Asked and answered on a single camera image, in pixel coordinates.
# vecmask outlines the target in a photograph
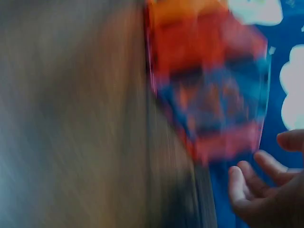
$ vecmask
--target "hand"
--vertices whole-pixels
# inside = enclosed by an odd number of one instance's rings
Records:
[[[281,133],[277,142],[287,151],[304,152],[304,129]],[[254,159],[278,187],[266,185],[248,162],[239,162],[229,170],[234,212],[250,227],[304,227],[304,173],[283,166],[264,151]]]

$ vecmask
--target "white cloud graphic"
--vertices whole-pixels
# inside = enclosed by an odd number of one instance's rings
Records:
[[[273,26],[283,19],[280,0],[228,0],[228,6],[244,24]]]
[[[304,128],[304,45],[294,46],[289,62],[281,69],[280,82],[287,94],[281,110],[282,120],[289,130]]]

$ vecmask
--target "toy packaging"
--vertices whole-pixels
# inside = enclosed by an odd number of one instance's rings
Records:
[[[192,158],[257,150],[270,85],[263,35],[224,0],[149,1],[144,15],[151,90]]]

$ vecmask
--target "blue surface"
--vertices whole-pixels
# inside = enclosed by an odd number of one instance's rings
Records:
[[[280,149],[276,143],[276,135],[286,130],[282,118],[281,108],[286,96],[279,75],[283,64],[289,61],[292,47],[304,44],[304,1],[282,1],[283,21],[276,26],[258,26],[260,31],[268,38],[269,46],[276,47],[272,55],[271,85],[266,121],[264,124],[260,148],[272,154],[278,161],[289,167],[302,167],[300,153],[288,153]],[[219,228],[247,228],[247,225],[237,218],[231,210],[228,198],[228,169],[238,161],[249,161],[257,173],[269,184],[272,182],[257,167],[252,154],[245,154],[232,161],[222,161],[211,164],[210,175],[213,186],[214,201]]]

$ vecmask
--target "finger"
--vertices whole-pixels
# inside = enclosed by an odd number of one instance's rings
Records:
[[[274,193],[274,189],[257,176],[247,161],[240,161],[237,166],[242,170],[247,186],[257,197],[263,198]]]
[[[288,169],[265,151],[258,151],[254,158],[262,170],[279,186],[289,182],[301,169]]]
[[[283,132],[277,135],[278,144],[287,151],[302,151],[304,149],[304,129]]]
[[[232,166],[229,169],[229,197],[232,205],[238,204],[240,201],[247,201],[244,192],[245,179],[241,169]]]

